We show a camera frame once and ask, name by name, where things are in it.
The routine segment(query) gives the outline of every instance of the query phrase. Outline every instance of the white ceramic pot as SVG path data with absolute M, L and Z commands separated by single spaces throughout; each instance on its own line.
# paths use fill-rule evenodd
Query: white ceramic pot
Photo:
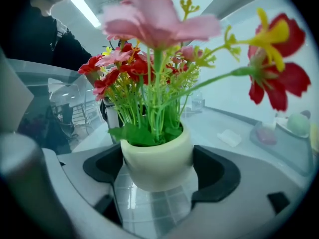
M 159 192 L 178 187 L 187 179 L 193 166 L 193 145 L 185 125 L 178 138 L 163 145 L 136 147 L 121 140 L 121 148 L 133 182 L 145 191 Z

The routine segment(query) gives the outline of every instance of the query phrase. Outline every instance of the green ball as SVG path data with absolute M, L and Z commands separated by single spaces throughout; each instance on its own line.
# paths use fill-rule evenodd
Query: green ball
M 310 122 L 305 115 L 292 114 L 287 121 L 287 128 L 296 135 L 304 136 L 310 131 Z

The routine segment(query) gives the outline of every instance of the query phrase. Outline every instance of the plate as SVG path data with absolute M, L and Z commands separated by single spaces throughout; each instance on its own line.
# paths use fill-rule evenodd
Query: plate
M 297 134 L 293 133 L 291 130 L 289 130 L 287 128 L 287 121 L 288 121 L 287 118 L 275 118 L 275 121 L 276 121 L 277 125 L 279 125 L 283 130 L 293 134 L 296 137 L 300 137 L 300 138 L 308 138 L 309 137 L 308 133 L 305 135 L 297 135 Z

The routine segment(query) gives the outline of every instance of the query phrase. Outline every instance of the black shirt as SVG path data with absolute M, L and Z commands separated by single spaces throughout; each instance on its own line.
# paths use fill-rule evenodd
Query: black shirt
M 7 58 L 70 70 L 78 70 L 91 57 L 69 29 L 56 40 L 57 20 L 43 16 L 39 8 L 28 4 L 5 33 L 1 46 Z

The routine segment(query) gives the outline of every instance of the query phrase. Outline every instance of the tiled surface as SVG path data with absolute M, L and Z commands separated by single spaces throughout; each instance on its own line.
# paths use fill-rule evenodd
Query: tiled surface
M 139 189 L 124 165 L 115 181 L 115 195 L 123 227 L 146 239 L 157 239 L 181 222 L 190 212 L 190 199 L 198 189 L 195 171 L 179 187 L 150 193 Z

